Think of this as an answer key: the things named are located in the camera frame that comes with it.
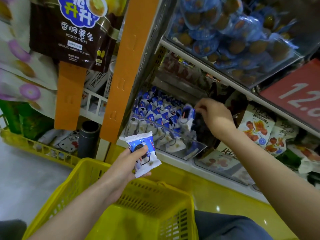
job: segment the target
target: yellow shopping basket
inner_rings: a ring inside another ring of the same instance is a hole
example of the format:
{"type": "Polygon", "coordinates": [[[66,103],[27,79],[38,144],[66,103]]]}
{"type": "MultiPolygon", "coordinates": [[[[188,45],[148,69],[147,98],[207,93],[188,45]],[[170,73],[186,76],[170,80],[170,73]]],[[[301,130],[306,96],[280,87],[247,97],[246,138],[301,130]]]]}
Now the yellow shopping basket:
{"type": "MultiPolygon", "coordinates": [[[[82,159],[39,211],[23,239],[33,235],[109,167],[104,162],[82,159]]],[[[86,239],[198,239],[193,199],[163,182],[135,179],[119,200],[105,210],[86,239]]]]}

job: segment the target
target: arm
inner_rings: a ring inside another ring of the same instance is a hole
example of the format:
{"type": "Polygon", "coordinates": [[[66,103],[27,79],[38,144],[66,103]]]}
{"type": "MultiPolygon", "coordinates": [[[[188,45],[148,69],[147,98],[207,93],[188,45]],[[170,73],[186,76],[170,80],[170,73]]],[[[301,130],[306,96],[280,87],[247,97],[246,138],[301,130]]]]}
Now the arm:
{"type": "Polygon", "coordinates": [[[118,200],[126,185],[135,179],[132,170],[147,149],[144,146],[131,154],[128,148],[125,149],[96,183],[47,221],[29,240],[85,239],[103,212],[118,200]]]}
{"type": "Polygon", "coordinates": [[[196,106],[212,134],[237,155],[272,207],[299,239],[318,239],[320,192],[236,129],[230,111],[212,99],[196,106]]]}

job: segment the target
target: forearm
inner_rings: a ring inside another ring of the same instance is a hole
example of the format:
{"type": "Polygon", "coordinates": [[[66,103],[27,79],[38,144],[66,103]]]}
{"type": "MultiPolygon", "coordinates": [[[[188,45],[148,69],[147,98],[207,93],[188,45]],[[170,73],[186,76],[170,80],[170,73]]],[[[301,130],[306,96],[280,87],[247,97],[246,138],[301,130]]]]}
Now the forearm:
{"type": "Polygon", "coordinates": [[[108,187],[95,183],[47,221],[29,240],[85,239],[107,208],[108,187]]]}
{"type": "Polygon", "coordinates": [[[320,193],[251,141],[242,131],[227,134],[223,141],[237,155],[289,228],[300,239],[318,239],[320,193]]]}

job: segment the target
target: bowl picture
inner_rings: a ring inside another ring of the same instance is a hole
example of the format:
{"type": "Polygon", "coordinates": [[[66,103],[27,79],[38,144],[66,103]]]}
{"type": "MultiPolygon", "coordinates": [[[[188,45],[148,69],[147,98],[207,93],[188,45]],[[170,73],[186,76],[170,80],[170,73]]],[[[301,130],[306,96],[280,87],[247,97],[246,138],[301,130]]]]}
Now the bowl picture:
{"type": "Polygon", "coordinates": [[[108,12],[106,0],[86,0],[86,4],[90,12],[98,17],[103,17],[108,12]]]}

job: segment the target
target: yellow plastic tray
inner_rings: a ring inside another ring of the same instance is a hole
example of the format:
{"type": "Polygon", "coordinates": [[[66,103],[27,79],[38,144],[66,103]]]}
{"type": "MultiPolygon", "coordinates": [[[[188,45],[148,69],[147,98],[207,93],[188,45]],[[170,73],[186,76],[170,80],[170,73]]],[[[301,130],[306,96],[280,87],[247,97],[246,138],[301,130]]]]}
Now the yellow plastic tray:
{"type": "Polygon", "coordinates": [[[77,163],[80,161],[80,158],[74,155],[68,154],[66,152],[62,152],[49,145],[44,145],[37,141],[27,139],[22,135],[18,135],[10,132],[9,128],[7,127],[8,124],[7,124],[6,118],[3,115],[0,115],[0,119],[1,118],[4,120],[6,124],[5,128],[0,128],[0,136],[2,137],[2,140],[4,143],[71,168],[74,168],[77,165],[77,163]],[[39,149],[35,149],[34,145],[39,145],[39,149]],[[55,155],[57,155],[56,157],[51,156],[52,150],[55,151],[55,155]]]}
{"type": "MultiPolygon", "coordinates": [[[[39,211],[23,239],[34,234],[109,167],[104,162],[82,159],[39,211]]],[[[135,179],[119,200],[105,210],[86,239],[198,239],[193,199],[163,182],[135,179]]]]}

